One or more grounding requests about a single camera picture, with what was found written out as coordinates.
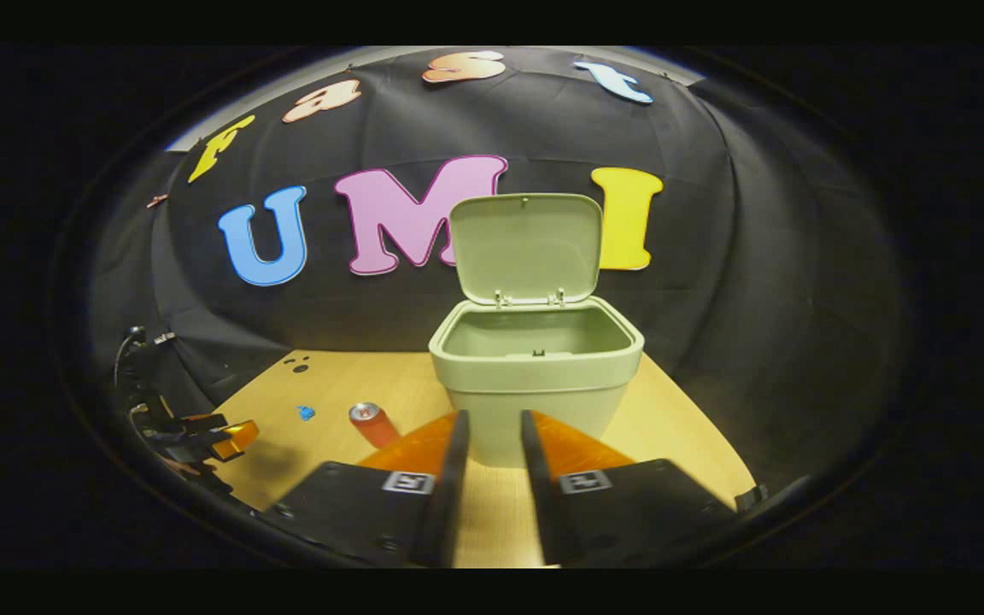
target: trash bin lid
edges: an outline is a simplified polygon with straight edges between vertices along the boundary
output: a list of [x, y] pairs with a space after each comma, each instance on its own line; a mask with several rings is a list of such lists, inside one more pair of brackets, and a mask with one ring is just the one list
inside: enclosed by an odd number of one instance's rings
[[514, 194], [465, 199], [450, 211], [461, 290], [495, 305], [581, 301], [595, 291], [602, 209], [585, 195]]

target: black fabric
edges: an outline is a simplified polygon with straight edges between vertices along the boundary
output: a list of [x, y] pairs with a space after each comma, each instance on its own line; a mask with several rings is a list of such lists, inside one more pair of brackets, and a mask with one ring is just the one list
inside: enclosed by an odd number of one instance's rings
[[[298, 98], [339, 77], [305, 85], [251, 110], [253, 124], [195, 182], [187, 183], [192, 165], [181, 168], [169, 197], [169, 232], [200, 307], [285, 346], [426, 351], [442, 318], [465, 299], [456, 270], [435, 256], [425, 267], [402, 256], [385, 275], [349, 272], [355, 244], [347, 199], [333, 190], [337, 180], [386, 168], [422, 199], [452, 157], [502, 155], [509, 167], [500, 177], [501, 194], [573, 191], [602, 203], [590, 172], [632, 167], [665, 184], [649, 219], [653, 264], [641, 272], [603, 272], [596, 295], [639, 326], [648, 353], [672, 369], [704, 316], [730, 228], [733, 188], [718, 130], [684, 87], [656, 75], [639, 75], [640, 89], [655, 97], [643, 106], [614, 97], [573, 66], [594, 58], [496, 50], [505, 56], [506, 73], [447, 85], [427, 85], [420, 75], [449, 50], [356, 67], [343, 77], [359, 79], [358, 100], [282, 124]], [[618, 139], [609, 138], [612, 132]], [[206, 141], [188, 154], [192, 160]], [[246, 284], [231, 267], [216, 221], [243, 203], [261, 210], [263, 198], [292, 185], [307, 190], [301, 205], [307, 264], [286, 284]], [[274, 218], [258, 214], [250, 224], [262, 260], [277, 257]], [[433, 255], [445, 245], [441, 233]]]
[[[168, 319], [157, 310], [154, 296], [151, 245], [155, 210], [147, 209], [147, 203], [161, 194], [181, 160], [182, 155], [167, 153], [154, 157], [134, 174], [126, 174], [124, 191], [110, 203], [101, 232], [93, 237], [89, 278], [77, 283], [85, 300], [75, 304], [89, 307], [82, 322], [89, 335], [93, 378], [109, 396], [113, 393], [117, 350], [128, 328], [145, 327], [148, 339], [169, 331]], [[181, 342], [175, 338], [167, 345], [175, 348]], [[176, 415], [214, 410], [214, 401], [203, 394], [198, 378], [192, 377], [173, 351], [156, 354], [155, 362], [154, 385]]]
[[726, 139], [738, 214], [721, 288], [673, 378], [758, 483], [842, 460], [882, 419], [907, 350], [882, 203], [781, 110], [692, 87]]
[[[649, 213], [652, 264], [604, 270], [594, 294], [640, 328], [649, 357], [758, 483], [820, 472], [860, 443], [901, 360], [905, 300], [879, 199], [852, 164], [780, 110], [713, 80], [684, 87], [600, 58], [495, 50], [505, 56], [503, 74], [445, 85], [420, 74], [454, 50], [355, 67], [239, 116], [255, 120], [195, 182], [187, 179], [210, 136], [139, 175], [118, 199], [95, 269], [99, 370], [107, 372], [109, 347], [142, 313], [148, 327], [177, 332], [183, 367], [167, 385], [190, 392], [179, 393], [190, 397], [180, 402], [186, 412], [221, 404], [292, 348], [425, 351], [464, 299], [456, 270], [435, 256], [446, 233], [425, 267], [387, 237], [398, 268], [356, 276], [337, 180], [386, 168], [422, 199], [452, 157], [500, 155], [508, 160], [501, 194], [570, 191], [602, 203], [590, 172], [631, 167], [664, 182]], [[577, 60], [635, 75], [655, 102], [615, 97]], [[298, 98], [341, 77], [360, 81], [354, 102], [280, 120]], [[306, 265], [285, 284], [246, 284], [216, 222], [253, 203], [258, 256], [272, 260], [280, 245], [262, 200], [293, 185], [307, 190]], [[144, 209], [168, 186], [166, 202]]]

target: cable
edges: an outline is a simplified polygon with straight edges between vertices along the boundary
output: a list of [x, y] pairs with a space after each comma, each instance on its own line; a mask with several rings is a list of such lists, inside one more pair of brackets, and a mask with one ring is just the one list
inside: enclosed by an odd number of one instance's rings
[[117, 390], [117, 392], [120, 390], [120, 379], [117, 378], [118, 374], [120, 374], [120, 357], [124, 355], [124, 347], [128, 345], [129, 342], [132, 342], [134, 337], [136, 336], [132, 334], [124, 338], [124, 342], [120, 344], [120, 350], [116, 351], [116, 361], [113, 362], [113, 390]]

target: letter m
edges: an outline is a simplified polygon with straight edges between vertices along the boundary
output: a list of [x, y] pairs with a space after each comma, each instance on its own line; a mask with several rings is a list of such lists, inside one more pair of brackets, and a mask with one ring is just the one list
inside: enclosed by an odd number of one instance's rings
[[355, 236], [355, 258], [348, 268], [360, 276], [393, 272], [400, 260], [386, 252], [386, 234], [409, 262], [423, 267], [443, 226], [448, 228], [448, 241], [438, 257], [453, 266], [450, 210], [467, 198], [494, 195], [496, 180], [506, 170], [507, 160], [497, 155], [455, 157], [442, 164], [422, 202], [382, 168], [340, 179], [336, 191], [348, 198]]

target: lid hinge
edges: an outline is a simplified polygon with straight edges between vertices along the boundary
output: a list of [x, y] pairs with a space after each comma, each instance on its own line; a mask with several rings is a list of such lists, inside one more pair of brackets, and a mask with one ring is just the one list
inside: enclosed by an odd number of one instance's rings
[[549, 304], [550, 305], [559, 305], [560, 307], [563, 307], [564, 306], [564, 289], [558, 288], [557, 289], [557, 295], [550, 295], [549, 296]]
[[506, 308], [507, 305], [511, 305], [511, 304], [512, 304], [511, 297], [504, 296], [503, 291], [500, 291], [500, 289], [496, 289], [495, 306], [497, 310], [499, 310], [499, 308]]

